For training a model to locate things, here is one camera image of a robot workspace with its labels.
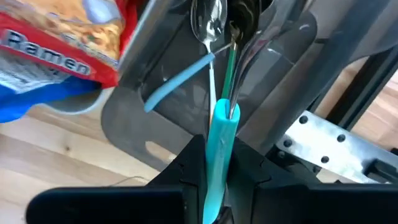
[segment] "utensil handle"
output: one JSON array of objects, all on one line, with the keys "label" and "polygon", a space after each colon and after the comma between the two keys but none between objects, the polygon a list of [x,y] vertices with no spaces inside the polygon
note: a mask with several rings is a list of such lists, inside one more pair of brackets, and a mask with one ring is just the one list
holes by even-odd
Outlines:
[{"label": "utensil handle", "polygon": [[179,74],[168,80],[167,83],[164,83],[161,87],[156,89],[156,91],[153,92],[153,94],[151,94],[148,100],[145,102],[144,111],[148,113],[153,110],[158,102],[160,102],[165,96],[167,96],[171,91],[180,86],[183,82],[187,81],[190,77],[196,74],[208,63],[212,62],[214,58],[215,55],[213,53],[209,53],[208,55],[201,58],[199,61],[186,68],[184,71],[180,72]]},{"label": "utensil handle", "polygon": [[236,60],[236,44],[234,43],[229,50],[229,59],[228,66],[226,69],[226,75],[224,80],[223,93],[221,94],[222,99],[228,99],[229,91],[231,89],[231,80],[234,73],[235,68],[235,60]]},{"label": "utensil handle", "polygon": [[209,84],[210,84],[210,117],[209,117],[209,127],[211,125],[211,120],[213,119],[214,108],[216,107],[217,97],[216,97],[216,83],[214,78],[214,66],[213,62],[209,64]]},{"label": "utensil handle", "polygon": [[206,144],[207,193],[203,207],[203,223],[213,223],[223,203],[226,178],[241,111],[239,105],[231,119],[225,108],[229,100],[217,101],[213,122]]}]

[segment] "blue plastic stick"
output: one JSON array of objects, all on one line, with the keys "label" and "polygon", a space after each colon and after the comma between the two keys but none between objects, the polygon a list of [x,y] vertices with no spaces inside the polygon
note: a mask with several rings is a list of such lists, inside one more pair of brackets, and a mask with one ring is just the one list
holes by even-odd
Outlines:
[{"label": "blue plastic stick", "polygon": [[191,78],[194,74],[199,72],[204,66],[209,64],[212,60],[214,60],[215,55],[213,53],[209,53],[208,55],[204,56],[203,58],[199,59],[199,61],[195,62],[193,65],[189,66],[184,71],[180,72],[173,78],[171,78],[167,83],[163,84],[159,87],[148,100],[145,102],[144,111],[146,113],[150,112],[155,108],[155,106],[171,91],[176,89],[179,85],[183,82],[187,81]]},{"label": "blue plastic stick", "polygon": [[236,105],[232,119],[227,118],[229,100],[217,101],[206,145],[207,194],[203,209],[203,224],[213,223],[223,202],[226,176],[241,110]]}]

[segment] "green utensil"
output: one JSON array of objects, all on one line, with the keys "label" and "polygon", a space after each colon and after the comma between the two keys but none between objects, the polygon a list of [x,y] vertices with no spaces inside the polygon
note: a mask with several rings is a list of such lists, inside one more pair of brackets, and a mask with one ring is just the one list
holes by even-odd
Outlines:
[{"label": "green utensil", "polygon": [[238,48],[238,45],[234,40],[232,41],[233,43],[231,45],[231,48],[229,49],[229,59],[224,80],[223,93],[221,94],[222,99],[228,99],[229,90],[231,89],[231,80],[235,69],[236,50]]}]

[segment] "metal bracket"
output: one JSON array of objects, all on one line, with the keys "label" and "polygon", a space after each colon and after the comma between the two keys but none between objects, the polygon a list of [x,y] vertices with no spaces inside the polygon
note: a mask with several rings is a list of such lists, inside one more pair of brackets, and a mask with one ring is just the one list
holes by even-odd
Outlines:
[{"label": "metal bracket", "polygon": [[305,111],[276,146],[289,154],[358,183],[395,182],[371,179],[369,170],[381,161],[396,172],[398,156]]}]

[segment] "red packaging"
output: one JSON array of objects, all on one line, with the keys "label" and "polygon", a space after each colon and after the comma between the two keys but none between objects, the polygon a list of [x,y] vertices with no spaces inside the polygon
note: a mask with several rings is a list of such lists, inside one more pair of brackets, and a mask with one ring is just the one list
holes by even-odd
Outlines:
[{"label": "red packaging", "polygon": [[[119,8],[120,15],[123,17],[121,21],[124,23],[124,27],[122,27],[123,25],[113,26],[116,28],[121,27],[121,29],[124,28],[123,33],[120,33],[119,37],[115,37],[119,39],[111,39],[110,37],[103,36],[106,35],[106,30],[102,29],[102,27],[104,27],[103,24],[94,24],[92,25],[94,28],[87,26],[86,24],[82,25],[84,29],[90,28],[100,30],[98,33],[93,34],[86,34],[84,32],[82,32],[82,34],[78,33],[78,35],[80,35],[80,39],[71,38],[68,35],[63,35],[61,32],[54,34],[54,29],[51,29],[52,25],[54,25],[54,21],[56,23],[58,22],[56,26],[59,26],[58,29],[60,30],[69,28],[69,24],[80,28],[80,24],[83,22],[77,23],[75,21],[66,21],[62,18],[63,14],[61,12],[59,12],[60,16],[57,15],[57,17],[52,17],[52,14],[50,14],[50,16],[49,14],[45,14],[43,16],[43,13],[39,14],[40,11],[38,9],[33,9],[32,15],[35,16],[35,19],[40,22],[44,22],[46,26],[39,29],[38,25],[33,26],[31,21],[27,21],[26,18],[21,19],[21,17],[10,13],[10,5],[13,8],[16,3],[20,4],[19,1],[23,0],[0,0],[0,48],[29,60],[75,75],[79,78],[100,82],[103,84],[103,88],[116,86],[118,84],[118,60],[123,52],[122,50],[124,50],[125,44],[130,39],[130,36],[137,24],[135,1],[115,1]],[[88,4],[92,4],[90,1],[110,0],[75,1],[83,1],[82,5],[84,5],[87,4],[87,1]],[[38,3],[34,5],[35,7],[38,7],[38,5],[40,6],[40,4],[46,4],[44,0],[36,0],[36,2]],[[25,11],[27,4],[28,3],[23,4],[23,10]],[[96,38],[95,35],[99,35],[100,37],[103,37],[103,39],[108,40],[113,44],[117,44],[115,46],[117,50],[109,51],[112,54],[113,52],[116,52],[116,55],[109,57],[105,53],[101,52],[101,49],[97,51],[97,49],[91,48],[91,43],[93,43],[93,45],[98,44],[102,47],[101,43],[103,42],[103,39]]]}]

